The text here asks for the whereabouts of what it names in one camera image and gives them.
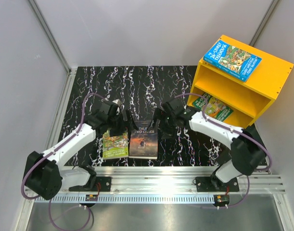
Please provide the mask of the blue 26-storey treehouse book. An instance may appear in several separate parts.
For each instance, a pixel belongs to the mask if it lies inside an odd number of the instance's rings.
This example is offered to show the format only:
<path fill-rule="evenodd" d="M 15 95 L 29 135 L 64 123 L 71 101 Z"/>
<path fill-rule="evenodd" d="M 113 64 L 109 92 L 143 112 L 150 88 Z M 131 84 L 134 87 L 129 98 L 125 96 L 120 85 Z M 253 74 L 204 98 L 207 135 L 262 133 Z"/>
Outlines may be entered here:
<path fill-rule="evenodd" d="M 262 58 L 219 40 L 204 55 L 203 60 L 240 81 L 246 82 Z"/>

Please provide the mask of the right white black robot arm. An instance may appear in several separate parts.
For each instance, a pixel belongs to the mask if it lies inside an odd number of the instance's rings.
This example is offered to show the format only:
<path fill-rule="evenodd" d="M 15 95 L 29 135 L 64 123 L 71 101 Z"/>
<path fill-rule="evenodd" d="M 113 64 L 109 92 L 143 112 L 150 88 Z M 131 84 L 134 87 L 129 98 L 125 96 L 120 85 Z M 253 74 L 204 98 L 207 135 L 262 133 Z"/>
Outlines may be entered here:
<path fill-rule="evenodd" d="M 163 139 L 176 136 L 178 128 L 186 128 L 207 135 L 225 145 L 231 159 L 221 164 L 201 186 L 208 190 L 225 190 L 228 183 L 241 176 L 250 176 L 267 157 L 266 148 L 248 129 L 216 121 L 202 110 L 186 107 L 173 99 L 156 108 L 149 124 L 158 127 Z"/>

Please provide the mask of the dark tale of two cities book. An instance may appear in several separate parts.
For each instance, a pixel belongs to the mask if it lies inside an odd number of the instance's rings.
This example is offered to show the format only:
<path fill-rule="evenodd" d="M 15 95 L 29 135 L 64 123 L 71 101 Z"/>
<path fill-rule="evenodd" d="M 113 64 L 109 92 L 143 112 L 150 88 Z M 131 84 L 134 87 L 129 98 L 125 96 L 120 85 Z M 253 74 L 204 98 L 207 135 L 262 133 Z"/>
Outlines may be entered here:
<path fill-rule="evenodd" d="M 137 121 L 137 130 L 133 130 L 129 143 L 129 158 L 157 159 L 158 133 L 157 126 L 150 126 L 151 121 Z"/>

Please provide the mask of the green 104-storey treehouse book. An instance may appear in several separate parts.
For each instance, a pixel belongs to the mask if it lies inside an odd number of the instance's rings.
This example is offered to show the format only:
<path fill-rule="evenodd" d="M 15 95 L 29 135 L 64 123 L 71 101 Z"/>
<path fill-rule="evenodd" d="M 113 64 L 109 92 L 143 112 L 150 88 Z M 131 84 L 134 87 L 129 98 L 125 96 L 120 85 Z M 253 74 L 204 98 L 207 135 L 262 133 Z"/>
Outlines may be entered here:
<path fill-rule="evenodd" d="M 207 99 L 208 104 L 206 104 L 203 98 L 198 97 L 192 103 L 192 106 L 198 108 L 201 111 L 205 109 L 206 115 L 218 121 L 224 122 L 231 114 L 233 114 L 234 110 L 232 108 L 214 96 L 211 96 L 208 93 L 204 93 L 202 96 Z"/>

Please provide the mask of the green 65-storey treehouse book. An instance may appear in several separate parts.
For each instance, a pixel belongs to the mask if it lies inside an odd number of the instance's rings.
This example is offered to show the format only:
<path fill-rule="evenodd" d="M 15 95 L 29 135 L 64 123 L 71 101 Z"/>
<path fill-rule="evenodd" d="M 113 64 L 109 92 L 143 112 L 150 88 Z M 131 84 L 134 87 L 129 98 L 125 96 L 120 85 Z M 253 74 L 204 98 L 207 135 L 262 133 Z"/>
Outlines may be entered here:
<path fill-rule="evenodd" d="M 104 160 L 128 157 L 128 133 L 110 136 L 109 131 L 102 137 L 102 158 Z"/>

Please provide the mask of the blue back-cover book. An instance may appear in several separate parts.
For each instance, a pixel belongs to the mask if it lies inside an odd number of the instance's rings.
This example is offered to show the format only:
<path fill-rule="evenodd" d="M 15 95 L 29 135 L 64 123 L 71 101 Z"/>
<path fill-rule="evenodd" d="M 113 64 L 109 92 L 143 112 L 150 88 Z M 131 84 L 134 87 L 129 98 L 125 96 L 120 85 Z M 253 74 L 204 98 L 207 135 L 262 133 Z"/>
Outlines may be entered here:
<path fill-rule="evenodd" d="M 231 73 L 228 73 L 228 72 L 226 72 L 225 70 L 222 70 L 222 69 L 220 69 L 219 67 L 217 67 L 217 66 L 215 66 L 215 65 L 212 65 L 212 64 L 210 64 L 210 63 L 208 63 L 208 62 L 206 62 L 206 61 L 203 61 L 203 64 L 204 64 L 205 67 L 209 68 L 210 70 L 216 71 L 216 72 L 218 72 L 220 75 L 223 75 L 223 76 L 225 76 L 225 77 L 233 78 L 233 79 L 237 79 L 237 80 L 239 80 L 239 81 L 241 81 L 241 82 L 246 82 L 246 81 L 247 81 L 247 80 L 244 79 L 244 78 L 234 76 L 234 75 L 232 75 Z"/>

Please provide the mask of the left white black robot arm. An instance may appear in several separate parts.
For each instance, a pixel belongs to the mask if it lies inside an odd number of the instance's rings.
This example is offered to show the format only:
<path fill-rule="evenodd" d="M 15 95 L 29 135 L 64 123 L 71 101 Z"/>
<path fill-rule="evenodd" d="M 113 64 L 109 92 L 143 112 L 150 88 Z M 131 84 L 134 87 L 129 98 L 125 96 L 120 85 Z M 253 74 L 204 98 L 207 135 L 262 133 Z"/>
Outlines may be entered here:
<path fill-rule="evenodd" d="M 108 132 L 110 136 L 123 135 L 137 130 L 129 110 L 121 111 L 115 102 L 104 101 L 100 108 L 88 115 L 72 133 L 51 148 L 28 155 L 21 185 L 22 196 L 29 188 L 45 200 L 59 191 L 77 189 L 92 191 L 96 188 L 97 173 L 91 166 L 64 170 L 67 161 L 87 144 Z"/>

